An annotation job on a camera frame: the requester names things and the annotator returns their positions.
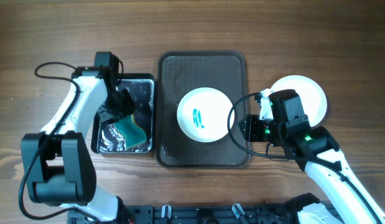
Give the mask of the green and yellow sponge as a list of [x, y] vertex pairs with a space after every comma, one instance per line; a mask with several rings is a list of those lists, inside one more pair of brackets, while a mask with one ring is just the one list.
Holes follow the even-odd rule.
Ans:
[[136, 123], [133, 114], [126, 115], [114, 125], [116, 131], [123, 137], [126, 150], [138, 147], [147, 141], [145, 131]]

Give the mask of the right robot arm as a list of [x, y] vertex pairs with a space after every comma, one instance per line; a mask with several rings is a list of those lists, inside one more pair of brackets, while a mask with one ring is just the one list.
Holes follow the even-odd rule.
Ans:
[[269, 95], [270, 119], [248, 114], [238, 127], [248, 142], [266, 142], [281, 147], [282, 156], [264, 158], [295, 161], [322, 189], [339, 217], [311, 195], [289, 203], [297, 223], [385, 223], [385, 212], [351, 170], [340, 145], [323, 126], [310, 126], [300, 96], [295, 90]]

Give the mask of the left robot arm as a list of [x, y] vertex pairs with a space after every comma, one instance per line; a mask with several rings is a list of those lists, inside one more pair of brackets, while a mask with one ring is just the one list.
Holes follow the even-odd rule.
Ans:
[[31, 220], [75, 212], [94, 223], [134, 223], [122, 199], [97, 186], [85, 142], [96, 116], [115, 123], [134, 112], [129, 92], [116, 88], [123, 64], [111, 52], [97, 52], [93, 66], [73, 70], [70, 91], [55, 116], [21, 140], [20, 211]]

